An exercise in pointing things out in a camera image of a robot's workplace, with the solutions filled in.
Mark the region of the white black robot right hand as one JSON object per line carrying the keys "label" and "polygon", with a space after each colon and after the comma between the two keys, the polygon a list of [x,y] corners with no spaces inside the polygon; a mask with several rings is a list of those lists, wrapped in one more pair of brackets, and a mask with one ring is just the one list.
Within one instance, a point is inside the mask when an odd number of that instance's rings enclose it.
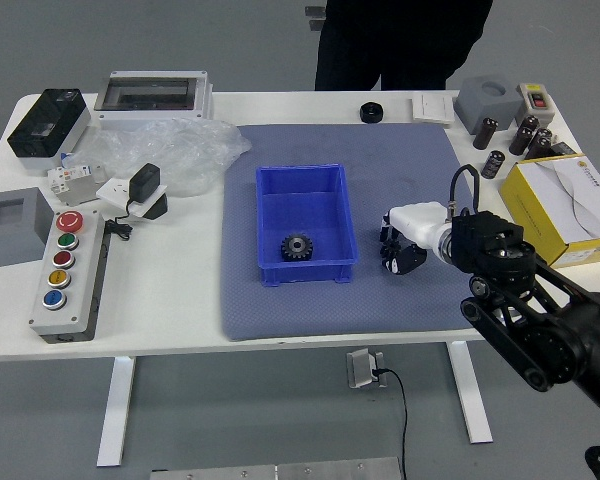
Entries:
{"label": "white black robot right hand", "polygon": [[438,202],[393,207],[382,219],[379,240],[383,266],[404,275],[422,265],[431,251],[451,264],[452,224],[447,208]]}

